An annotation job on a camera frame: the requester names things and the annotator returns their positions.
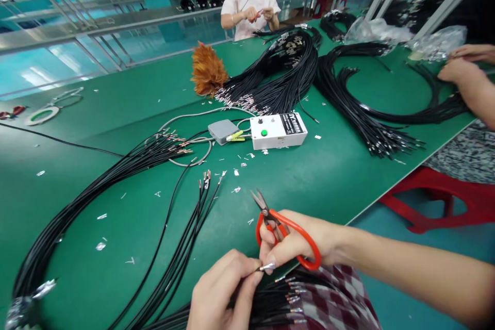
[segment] red-handled scissors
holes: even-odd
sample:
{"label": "red-handled scissors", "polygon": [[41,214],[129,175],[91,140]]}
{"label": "red-handled scissors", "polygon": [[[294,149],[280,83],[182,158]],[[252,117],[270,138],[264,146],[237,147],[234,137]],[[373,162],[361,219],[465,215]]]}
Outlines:
{"label": "red-handled scissors", "polygon": [[259,12],[257,12],[257,13],[255,14],[254,18],[252,18],[252,19],[250,19],[250,20],[249,20],[249,23],[254,23],[254,22],[258,19],[258,17],[259,17],[260,15],[262,15],[262,14],[263,14],[263,9],[261,9]]}
{"label": "red-handled scissors", "polygon": [[251,195],[253,196],[254,200],[258,204],[259,208],[261,209],[261,213],[259,214],[258,218],[258,224],[256,226],[256,240],[258,241],[258,245],[261,246],[261,235],[259,233],[259,229],[261,228],[261,224],[265,223],[265,226],[267,229],[273,233],[275,236],[275,245],[278,244],[278,239],[277,235],[275,234],[275,231],[273,230],[272,226],[268,223],[269,221],[275,222],[276,228],[280,230],[280,233],[282,236],[287,237],[289,233],[285,229],[285,227],[282,225],[282,223],[288,225],[289,227],[293,228],[295,231],[299,232],[301,236],[304,237],[304,239],[309,243],[311,246],[311,249],[313,250],[313,254],[315,255],[315,262],[311,262],[307,259],[305,259],[302,255],[298,256],[298,261],[303,265],[304,268],[307,268],[309,270],[317,270],[320,265],[321,265],[321,254],[320,250],[318,249],[318,246],[316,243],[313,241],[311,236],[309,235],[308,232],[303,230],[298,224],[292,222],[290,219],[284,217],[282,214],[277,213],[275,210],[269,209],[265,199],[261,195],[261,192],[259,192],[258,189],[256,189],[258,192],[258,196],[256,196],[253,191],[251,191]]}
{"label": "red-handled scissors", "polygon": [[15,106],[14,108],[12,108],[12,112],[0,112],[0,120],[13,119],[25,109],[26,107],[24,106]]}

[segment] white tester box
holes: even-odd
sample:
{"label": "white tester box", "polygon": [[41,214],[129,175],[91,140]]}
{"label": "white tester box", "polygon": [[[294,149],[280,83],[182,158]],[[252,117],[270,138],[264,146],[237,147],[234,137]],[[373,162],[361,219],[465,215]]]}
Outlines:
{"label": "white tester box", "polygon": [[250,123],[255,150],[301,145],[308,135],[297,112],[253,117]]}

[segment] label on box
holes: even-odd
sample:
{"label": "label on box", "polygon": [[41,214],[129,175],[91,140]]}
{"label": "label on box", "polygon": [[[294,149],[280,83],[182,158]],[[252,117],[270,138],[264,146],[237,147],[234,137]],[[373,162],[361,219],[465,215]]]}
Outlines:
{"label": "label on box", "polygon": [[283,113],[280,115],[285,134],[299,134],[303,130],[295,113]]}

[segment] patterned clothing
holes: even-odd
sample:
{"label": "patterned clothing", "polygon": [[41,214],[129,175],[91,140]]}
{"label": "patterned clothing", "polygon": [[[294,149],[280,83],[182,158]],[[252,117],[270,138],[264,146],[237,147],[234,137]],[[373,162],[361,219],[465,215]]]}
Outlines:
{"label": "patterned clothing", "polygon": [[304,284],[303,289],[307,291],[299,294],[300,301],[290,305],[291,309],[302,309],[302,313],[285,315],[292,319],[305,319],[306,323],[276,326],[273,329],[382,329],[365,287],[355,269],[344,265],[321,266],[318,272],[311,273],[328,282],[330,287]]}
{"label": "patterned clothing", "polygon": [[477,119],[423,165],[464,182],[495,184],[495,132]]}

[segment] scissors blade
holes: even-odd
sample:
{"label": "scissors blade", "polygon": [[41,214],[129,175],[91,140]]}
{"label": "scissors blade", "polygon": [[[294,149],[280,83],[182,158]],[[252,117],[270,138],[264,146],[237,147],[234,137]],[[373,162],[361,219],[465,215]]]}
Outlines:
{"label": "scissors blade", "polygon": [[263,196],[261,196],[258,189],[256,189],[256,191],[258,192],[258,196],[256,196],[253,191],[250,191],[251,196],[254,198],[254,201],[256,201],[256,203],[258,204],[258,207],[261,209],[261,211],[268,210],[268,207],[267,207],[267,205],[263,199]]}
{"label": "scissors blade", "polygon": [[265,201],[265,198],[263,197],[263,195],[261,194],[259,189],[256,188],[256,192],[258,192],[259,200],[263,203],[263,206],[265,207],[265,209],[268,209],[267,202]]}

